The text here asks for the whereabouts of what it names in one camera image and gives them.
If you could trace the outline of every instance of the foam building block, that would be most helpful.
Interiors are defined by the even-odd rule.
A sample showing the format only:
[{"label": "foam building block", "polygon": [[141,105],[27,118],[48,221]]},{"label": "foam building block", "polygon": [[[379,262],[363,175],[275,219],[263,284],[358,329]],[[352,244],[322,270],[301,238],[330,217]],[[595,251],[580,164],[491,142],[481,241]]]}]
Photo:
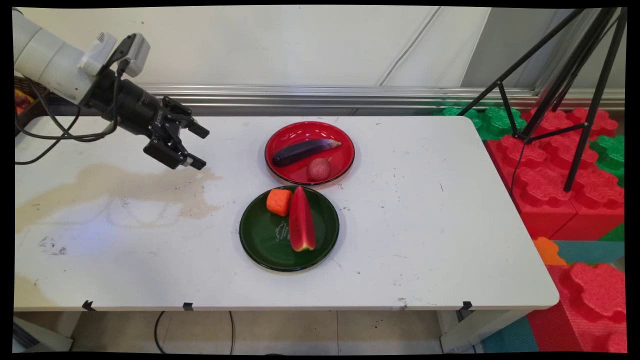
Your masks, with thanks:
[{"label": "foam building block", "polygon": [[[520,117],[520,112],[511,108],[516,128],[522,130],[527,122]],[[482,114],[482,124],[477,128],[482,140],[500,140],[504,135],[511,135],[511,124],[507,111],[502,108],[490,107]]]},{"label": "foam building block", "polygon": [[[569,174],[569,169],[571,169],[571,163],[573,162],[579,140],[580,135],[573,131],[551,136],[550,138],[540,141],[540,149],[543,149],[547,153],[545,163],[551,170],[565,179]],[[598,153],[586,147],[582,153],[578,172],[596,169],[597,160]]]},{"label": "foam building block", "polygon": [[547,167],[518,169],[513,202],[531,238],[552,238],[577,215],[563,185],[564,179]]},{"label": "foam building block", "polygon": [[527,315],[540,351],[627,352],[625,274],[608,264],[547,265],[560,301]]},{"label": "foam building block", "polygon": [[577,214],[551,240],[599,240],[625,221],[625,190],[614,175],[599,168],[578,171],[570,202]]},{"label": "foam building block", "polygon": [[[522,118],[529,123],[529,120],[533,117],[533,114],[536,113],[538,107],[535,107],[529,110],[526,113],[522,114]],[[573,122],[569,121],[566,118],[566,113],[562,110],[550,111],[547,110],[547,113],[542,118],[542,121],[538,124],[538,128],[533,133],[533,136],[538,136],[546,133],[550,133],[551,131],[556,131],[560,129],[564,129],[566,127],[570,127],[573,125]]]},{"label": "foam building block", "polygon": [[625,241],[625,223],[616,226],[598,241]]},{"label": "foam building block", "polygon": [[[505,135],[500,140],[488,140],[484,146],[496,170],[498,170],[504,186],[510,189],[513,170],[518,164],[518,158],[522,152],[522,140]],[[522,168],[537,170],[544,166],[546,157],[547,154],[540,149],[536,142],[525,145],[518,171]]]},{"label": "foam building block", "polygon": [[[587,113],[589,109],[575,108],[572,112],[566,114],[566,118],[573,124],[581,124],[586,121]],[[604,110],[598,109],[596,111],[596,119],[591,126],[591,132],[589,133],[589,141],[594,141],[600,135],[606,135],[614,137],[616,136],[616,129],[618,128],[618,122],[609,118],[609,113]]]},{"label": "foam building block", "polygon": [[547,238],[537,238],[533,240],[538,254],[545,265],[566,265],[566,261],[558,255],[560,248],[556,243]]},{"label": "foam building block", "polygon": [[596,141],[589,145],[598,153],[596,165],[606,172],[614,174],[618,178],[618,185],[625,187],[625,137],[598,136]]},{"label": "foam building block", "polygon": [[[462,110],[462,108],[455,108],[453,106],[450,106],[450,107],[446,108],[443,112],[438,113],[437,115],[458,116],[458,113],[461,110]],[[471,109],[471,110],[467,111],[467,113],[464,114],[463,116],[468,118],[468,119],[470,119],[474,123],[474,126],[476,127],[476,130],[482,125],[481,116],[474,109]]]}]

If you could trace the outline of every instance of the eggplant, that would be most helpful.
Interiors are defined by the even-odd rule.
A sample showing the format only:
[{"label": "eggplant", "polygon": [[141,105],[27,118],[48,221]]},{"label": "eggplant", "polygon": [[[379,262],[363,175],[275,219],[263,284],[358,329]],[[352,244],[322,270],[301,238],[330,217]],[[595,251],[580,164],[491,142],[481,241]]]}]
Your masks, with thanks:
[{"label": "eggplant", "polygon": [[311,155],[333,149],[340,145],[342,145],[342,143],[333,139],[315,139],[295,143],[276,152],[273,156],[273,164],[277,167],[285,167],[295,163],[296,161],[300,161]]}]

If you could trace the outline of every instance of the white table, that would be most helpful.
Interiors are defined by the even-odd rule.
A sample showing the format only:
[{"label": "white table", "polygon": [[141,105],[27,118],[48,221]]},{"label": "white table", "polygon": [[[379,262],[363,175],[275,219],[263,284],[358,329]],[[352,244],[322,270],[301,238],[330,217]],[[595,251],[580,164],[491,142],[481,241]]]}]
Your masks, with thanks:
[{"label": "white table", "polygon": [[[63,117],[64,123],[70,118]],[[65,140],[15,167],[16,311],[438,310],[445,351],[461,350],[558,292],[471,121],[465,117],[201,117],[187,131],[202,171],[170,170],[118,130]],[[340,235],[311,269],[280,273],[243,251],[238,225],[259,194],[285,184],[264,162],[276,130],[301,120],[353,140],[351,170],[315,186],[339,209]],[[75,133],[106,122],[81,118]],[[45,118],[36,133],[58,135]],[[16,159],[48,142],[19,135]],[[451,310],[473,312],[460,324]]]}]

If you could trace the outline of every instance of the red foam block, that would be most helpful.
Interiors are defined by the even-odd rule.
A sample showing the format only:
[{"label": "red foam block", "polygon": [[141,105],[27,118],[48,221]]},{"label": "red foam block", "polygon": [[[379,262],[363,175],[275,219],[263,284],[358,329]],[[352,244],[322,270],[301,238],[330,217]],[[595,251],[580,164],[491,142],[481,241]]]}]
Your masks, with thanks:
[{"label": "red foam block", "polygon": [[547,265],[560,301],[527,315],[540,351],[627,352],[625,274],[608,264]]},{"label": "red foam block", "polygon": [[[575,156],[575,150],[580,140],[575,131],[557,136],[551,136],[540,141],[540,149],[547,153],[545,163],[555,173],[566,179]],[[591,171],[597,168],[598,153],[589,147],[584,149],[578,171]]]},{"label": "red foam block", "polygon": [[[536,113],[538,107],[535,107],[527,113],[522,114],[522,118],[529,122],[533,117],[533,114]],[[560,129],[564,129],[566,127],[572,126],[573,123],[566,118],[566,113],[562,110],[550,111],[547,110],[547,113],[542,118],[542,121],[538,124],[538,128],[533,133],[533,136],[538,136],[546,133],[550,133],[551,131],[556,131]]]},{"label": "red foam block", "polygon": [[[513,169],[522,152],[522,140],[505,135],[500,140],[487,140],[485,147],[504,186],[510,189]],[[528,144],[525,146],[518,168],[539,169],[543,166],[546,157],[547,155],[538,147],[537,143]]]},{"label": "red foam block", "polygon": [[578,171],[570,201],[577,214],[551,240],[595,241],[625,220],[625,190],[599,168]]},{"label": "red foam block", "polygon": [[[588,109],[575,108],[571,113],[566,114],[566,118],[573,124],[580,124],[586,121]],[[598,109],[596,111],[596,119],[591,126],[591,132],[589,133],[589,141],[595,141],[600,135],[607,135],[610,137],[616,136],[616,129],[618,128],[618,122],[609,118],[609,113],[604,110]]]},{"label": "red foam block", "polygon": [[564,179],[549,170],[518,168],[513,185],[513,202],[532,238],[549,238],[576,215]]}]

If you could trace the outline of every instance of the floor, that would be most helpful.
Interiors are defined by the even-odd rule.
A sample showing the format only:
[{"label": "floor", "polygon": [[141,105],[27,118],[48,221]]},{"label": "floor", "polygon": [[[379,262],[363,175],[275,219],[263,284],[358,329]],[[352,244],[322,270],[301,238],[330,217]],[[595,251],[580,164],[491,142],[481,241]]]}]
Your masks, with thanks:
[{"label": "floor", "polygon": [[[159,312],[86,312],[72,351],[159,352]],[[433,311],[234,311],[234,355],[441,354]],[[228,354],[228,311],[167,312],[158,340],[167,353]]]}]

